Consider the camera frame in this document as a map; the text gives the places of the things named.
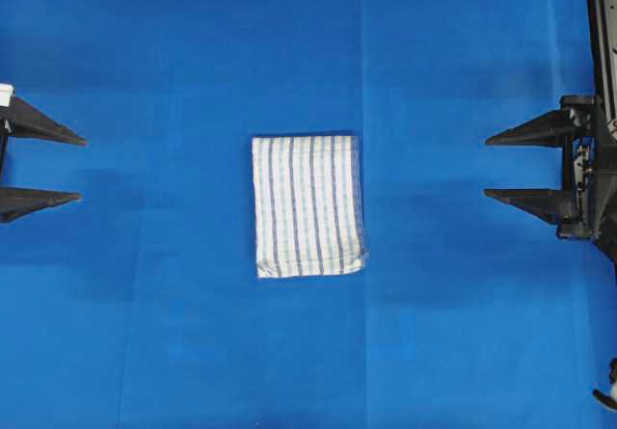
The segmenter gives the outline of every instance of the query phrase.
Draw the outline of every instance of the towel fold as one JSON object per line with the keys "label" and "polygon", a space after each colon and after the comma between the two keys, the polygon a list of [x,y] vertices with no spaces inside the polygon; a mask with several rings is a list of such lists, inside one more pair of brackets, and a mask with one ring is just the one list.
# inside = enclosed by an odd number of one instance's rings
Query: towel fold
{"label": "towel fold", "polygon": [[253,138],[260,278],[342,275],[365,264],[358,138]]}

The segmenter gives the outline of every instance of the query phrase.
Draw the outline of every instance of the folded towel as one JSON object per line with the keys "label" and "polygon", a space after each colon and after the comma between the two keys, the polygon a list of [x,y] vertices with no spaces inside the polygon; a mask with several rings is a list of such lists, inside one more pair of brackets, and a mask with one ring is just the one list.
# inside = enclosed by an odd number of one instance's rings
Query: folded towel
{"label": "folded towel", "polygon": [[342,275],[367,259],[358,138],[253,138],[260,278]]}

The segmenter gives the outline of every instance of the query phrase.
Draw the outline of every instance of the dish towel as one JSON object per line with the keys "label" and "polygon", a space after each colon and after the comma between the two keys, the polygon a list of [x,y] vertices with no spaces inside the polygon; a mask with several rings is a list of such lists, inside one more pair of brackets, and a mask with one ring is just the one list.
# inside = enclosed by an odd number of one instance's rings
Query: dish towel
{"label": "dish towel", "polygon": [[364,247],[358,138],[253,138],[260,278],[361,270]]}

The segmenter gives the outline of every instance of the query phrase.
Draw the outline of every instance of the white towel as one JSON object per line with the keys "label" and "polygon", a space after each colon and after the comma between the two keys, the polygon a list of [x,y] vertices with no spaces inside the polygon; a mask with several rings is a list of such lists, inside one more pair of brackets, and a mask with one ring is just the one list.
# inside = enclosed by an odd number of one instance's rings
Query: white towel
{"label": "white towel", "polygon": [[358,138],[253,138],[260,278],[361,270],[364,247]]}

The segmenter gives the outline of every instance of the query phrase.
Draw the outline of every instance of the table surface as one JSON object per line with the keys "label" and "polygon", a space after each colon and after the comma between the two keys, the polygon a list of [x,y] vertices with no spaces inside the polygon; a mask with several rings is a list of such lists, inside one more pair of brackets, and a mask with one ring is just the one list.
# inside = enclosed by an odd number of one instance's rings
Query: table surface
{"label": "table surface", "polygon": [[[612,266],[483,197],[558,187],[485,138],[593,92],[585,0],[1,0],[0,74],[89,140],[6,183],[0,425],[613,427]],[[250,139],[362,138],[370,259],[258,281]]]}

